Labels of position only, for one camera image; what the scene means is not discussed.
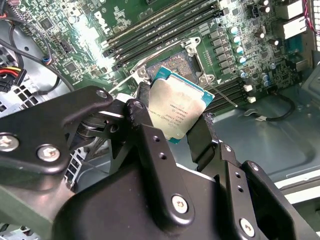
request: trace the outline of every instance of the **cable connector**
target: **cable connector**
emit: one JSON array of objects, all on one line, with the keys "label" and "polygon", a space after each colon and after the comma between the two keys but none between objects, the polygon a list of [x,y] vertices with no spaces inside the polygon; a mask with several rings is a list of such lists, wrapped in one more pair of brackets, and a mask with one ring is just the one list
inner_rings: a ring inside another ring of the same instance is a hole
[{"label": "cable connector", "polygon": [[19,74],[18,74],[18,76],[16,77],[16,79],[13,81],[13,84],[14,84],[15,86],[20,87],[20,85],[22,84],[22,82],[24,81],[24,79],[25,79],[25,77],[26,77],[26,74],[27,74],[27,70],[22,69],[22,70],[19,72]]}]

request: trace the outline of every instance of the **screw hole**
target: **screw hole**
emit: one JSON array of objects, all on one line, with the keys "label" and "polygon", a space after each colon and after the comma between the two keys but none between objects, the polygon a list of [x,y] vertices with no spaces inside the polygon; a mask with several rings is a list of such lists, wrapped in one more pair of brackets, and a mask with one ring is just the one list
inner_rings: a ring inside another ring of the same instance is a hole
[{"label": "screw hole", "polygon": [[116,131],[119,130],[119,126],[117,124],[113,124],[111,127],[110,127],[110,133],[115,133]]},{"label": "screw hole", "polygon": [[241,186],[238,186],[238,190],[239,190],[240,193],[243,193],[243,192],[244,192],[244,190],[242,189]]},{"label": "screw hole", "polygon": [[143,108],[144,108],[144,106],[143,106],[140,102],[138,102],[138,101],[134,101],[133,104],[134,104],[137,108],[140,108],[140,109],[143,109]]},{"label": "screw hole", "polygon": [[163,152],[160,152],[159,153],[159,158],[163,159],[163,160],[166,160],[167,159],[167,156],[163,153]]},{"label": "screw hole", "polygon": [[155,142],[160,142],[160,139],[158,138],[158,136],[153,136],[153,140],[154,140]]}]

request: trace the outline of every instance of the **capacitor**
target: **capacitor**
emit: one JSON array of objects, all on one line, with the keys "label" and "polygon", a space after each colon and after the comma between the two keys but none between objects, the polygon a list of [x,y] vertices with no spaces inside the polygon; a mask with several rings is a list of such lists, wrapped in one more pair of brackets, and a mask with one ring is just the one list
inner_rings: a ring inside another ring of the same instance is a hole
[{"label": "capacitor", "polygon": [[239,36],[234,36],[234,37],[232,38],[232,42],[235,43],[235,44],[240,43],[240,41],[241,41],[241,38],[240,38]]},{"label": "capacitor", "polygon": [[261,73],[260,78],[262,79],[262,81],[268,81],[269,80],[269,76],[267,74],[265,74],[264,72]]},{"label": "capacitor", "polygon": [[240,76],[240,78],[245,79],[247,77],[247,74],[244,71],[240,70],[239,76]]},{"label": "capacitor", "polygon": [[247,61],[247,59],[244,56],[238,57],[237,60],[238,60],[238,63],[240,63],[240,64],[244,64]]},{"label": "capacitor", "polygon": [[242,46],[236,46],[234,48],[234,51],[237,53],[237,54],[243,54],[244,53],[244,48]]},{"label": "capacitor", "polygon": [[277,68],[277,65],[275,63],[270,63],[269,68],[271,70],[275,70]]},{"label": "capacitor", "polygon": [[229,27],[229,33],[233,34],[233,35],[237,35],[238,33],[238,28],[236,26],[232,26],[232,27]]},{"label": "capacitor", "polygon": [[269,86],[269,76],[264,72],[261,73],[260,78],[262,79],[262,85],[265,87]]},{"label": "capacitor", "polygon": [[269,0],[260,0],[259,1],[260,6],[268,6],[269,5]]},{"label": "capacitor", "polygon": [[269,39],[268,43],[271,44],[272,46],[278,46],[279,45],[279,41],[276,39]]},{"label": "capacitor", "polygon": [[75,24],[75,23],[77,23],[78,22],[78,17],[76,17],[76,16],[69,16],[68,17],[68,22],[70,23],[70,24]]},{"label": "capacitor", "polygon": [[260,7],[260,12],[262,13],[270,13],[271,8],[269,6],[262,6]]},{"label": "capacitor", "polygon": [[256,38],[258,38],[258,39],[263,39],[263,38],[265,38],[265,34],[264,34],[263,32],[261,32],[261,31],[257,31],[257,32],[254,34],[254,36],[255,36]]}]

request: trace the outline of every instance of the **motherboard component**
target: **motherboard component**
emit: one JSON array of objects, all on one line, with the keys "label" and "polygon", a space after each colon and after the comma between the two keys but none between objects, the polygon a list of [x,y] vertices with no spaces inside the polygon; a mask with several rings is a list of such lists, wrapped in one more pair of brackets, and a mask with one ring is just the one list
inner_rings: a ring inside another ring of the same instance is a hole
[{"label": "motherboard component", "polygon": [[289,5],[281,5],[275,9],[277,17],[290,20],[304,12],[302,0],[290,3]]},{"label": "motherboard component", "polygon": [[161,67],[150,89],[149,113],[154,127],[178,143],[196,123],[214,95]]},{"label": "motherboard component", "polygon": [[179,74],[192,83],[197,84],[199,82],[195,73],[195,68],[191,60],[189,59],[186,50],[178,52],[148,67],[146,71],[149,74],[151,80],[155,78],[161,67],[165,67],[171,70],[173,73]]},{"label": "motherboard component", "polygon": [[288,22],[279,21],[275,24],[275,29],[279,37],[289,39],[307,30],[306,19],[300,16]]}]

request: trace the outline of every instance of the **cable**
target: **cable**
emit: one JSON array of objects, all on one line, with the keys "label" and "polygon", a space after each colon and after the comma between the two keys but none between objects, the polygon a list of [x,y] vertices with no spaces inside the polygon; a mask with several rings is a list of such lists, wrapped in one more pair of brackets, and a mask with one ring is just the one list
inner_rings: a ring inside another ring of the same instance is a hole
[{"label": "cable", "polygon": [[[13,46],[13,47],[17,47],[16,43],[15,43],[15,40],[14,40],[14,32],[15,32],[15,28],[16,28],[16,25],[12,24],[9,28],[9,40],[10,40],[10,44]],[[16,61],[18,63],[18,67],[23,69],[24,66],[25,66],[25,63],[24,63],[24,60],[22,58],[22,56],[20,54],[17,54],[16,52],[14,53],[15,54],[15,58],[16,58]]]},{"label": "cable", "polygon": [[53,90],[55,90],[59,86],[59,83],[60,83],[60,78],[57,76],[55,84],[49,90],[39,90],[34,92],[32,95],[34,96],[47,95],[48,93],[51,93]]},{"label": "cable", "polygon": [[38,64],[40,64],[42,66],[45,66],[47,69],[49,69],[55,75],[57,75],[57,77],[59,77],[61,79],[61,81],[64,82],[64,84],[68,87],[68,89],[71,92],[75,90],[74,86],[70,82],[68,82],[68,80],[62,74],[60,74],[55,68],[53,68],[53,67],[51,67],[49,65],[45,65],[43,63],[43,61],[40,60],[39,58],[37,58],[35,56],[32,56],[32,55],[30,55],[30,54],[28,54],[28,53],[26,53],[26,52],[24,52],[24,51],[22,51],[20,49],[17,49],[16,47],[11,46],[9,43],[7,43],[6,41],[4,41],[1,38],[0,38],[0,45],[4,46],[7,49],[10,49],[10,50],[14,51],[15,53],[20,54],[21,56],[24,56],[24,57],[26,57],[28,59],[31,59],[32,61],[34,61],[34,62],[36,62],[36,63],[38,63]]},{"label": "cable", "polygon": [[0,0],[0,16],[4,16],[5,13],[5,8],[6,8],[6,0]]},{"label": "cable", "polygon": [[10,70],[14,70],[14,71],[17,71],[17,72],[21,72],[20,68],[17,68],[17,67],[14,67],[14,66],[6,66],[3,69],[10,69]]},{"label": "cable", "polygon": [[4,69],[4,68],[0,69],[0,75],[2,75],[2,74],[11,74],[15,77],[18,77],[18,73],[16,73],[15,71],[12,71],[10,69]]},{"label": "cable", "polygon": [[47,50],[47,53],[48,53],[47,58],[48,59],[52,59],[51,50],[50,50],[49,44],[48,44],[45,36],[35,26],[33,26],[32,24],[30,24],[30,23],[28,23],[26,21],[23,21],[23,20],[21,20],[19,18],[15,18],[15,17],[2,17],[2,18],[0,18],[0,21],[13,21],[13,22],[21,23],[23,25],[27,25],[29,28],[34,29],[40,35],[40,37],[43,40],[43,43],[44,43],[44,45],[46,47],[46,50]]},{"label": "cable", "polygon": [[254,118],[256,118],[257,120],[259,121],[267,121],[267,122],[280,122],[280,121],[283,121],[285,120],[287,117],[289,117],[296,109],[296,105],[294,103],[294,101],[292,101],[290,98],[286,97],[286,96],[283,96],[279,93],[273,93],[272,94],[273,96],[275,97],[278,97],[280,98],[281,100],[287,102],[290,104],[290,109],[285,113],[283,114],[282,116],[277,116],[277,117],[265,117],[261,114],[258,114],[257,112],[253,111],[251,114],[249,114],[249,116],[252,116]]},{"label": "cable", "polygon": [[310,17],[309,17],[309,10],[308,10],[308,0],[303,0],[304,2],[304,18],[305,22],[308,25],[308,27],[317,35],[320,36],[320,31],[316,30],[315,27],[313,26]]}]

